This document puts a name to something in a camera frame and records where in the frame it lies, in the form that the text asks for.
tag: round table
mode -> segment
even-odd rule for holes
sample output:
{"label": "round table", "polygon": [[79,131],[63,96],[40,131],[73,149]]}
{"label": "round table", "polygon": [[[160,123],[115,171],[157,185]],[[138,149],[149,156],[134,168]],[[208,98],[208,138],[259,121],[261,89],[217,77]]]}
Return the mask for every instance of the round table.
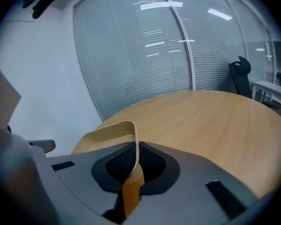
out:
{"label": "round table", "polygon": [[281,183],[281,117],[252,99],[194,90],[152,97],[118,112],[100,127],[133,121],[140,141],[208,158],[257,196]]}

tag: black chair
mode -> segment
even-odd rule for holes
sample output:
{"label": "black chair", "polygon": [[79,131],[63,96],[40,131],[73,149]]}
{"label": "black chair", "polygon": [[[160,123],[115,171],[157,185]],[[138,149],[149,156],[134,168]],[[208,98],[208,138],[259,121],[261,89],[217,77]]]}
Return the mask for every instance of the black chair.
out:
{"label": "black chair", "polygon": [[251,72],[251,65],[247,59],[241,56],[238,56],[238,58],[240,61],[229,64],[229,70],[236,88],[236,92],[239,95],[252,99],[252,92],[248,79],[248,74]]}

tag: white desk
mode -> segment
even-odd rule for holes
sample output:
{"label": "white desk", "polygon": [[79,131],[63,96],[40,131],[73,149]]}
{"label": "white desk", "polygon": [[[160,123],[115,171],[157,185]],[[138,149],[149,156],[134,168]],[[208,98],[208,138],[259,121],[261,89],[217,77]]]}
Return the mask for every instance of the white desk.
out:
{"label": "white desk", "polygon": [[264,98],[266,96],[266,93],[268,92],[281,99],[281,87],[279,85],[266,81],[252,82],[251,84],[253,86],[253,91],[252,91],[253,100],[255,100],[256,89],[260,89],[265,92],[263,95]]}

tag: white wall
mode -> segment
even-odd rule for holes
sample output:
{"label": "white wall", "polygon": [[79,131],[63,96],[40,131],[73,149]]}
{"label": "white wall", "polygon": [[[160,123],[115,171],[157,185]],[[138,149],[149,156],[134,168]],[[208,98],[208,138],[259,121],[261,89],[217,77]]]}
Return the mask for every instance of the white wall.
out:
{"label": "white wall", "polygon": [[[56,149],[48,156],[70,154],[102,121],[85,86],[74,41],[66,38],[64,44],[62,11],[48,7],[34,20],[31,8],[15,4],[0,24],[0,70],[22,96],[9,124],[27,140],[53,139]],[[68,49],[73,51],[65,56]]]}

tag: chair headrest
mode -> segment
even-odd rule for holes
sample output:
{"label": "chair headrest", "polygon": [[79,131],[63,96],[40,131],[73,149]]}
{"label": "chair headrest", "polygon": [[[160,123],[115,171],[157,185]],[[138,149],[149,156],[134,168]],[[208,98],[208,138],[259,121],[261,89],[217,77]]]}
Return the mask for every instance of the chair headrest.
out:
{"label": "chair headrest", "polygon": [[244,75],[249,74],[251,72],[251,65],[247,59],[242,56],[238,56],[240,61],[232,62],[231,65],[239,64],[239,69],[237,69],[237,74]]}

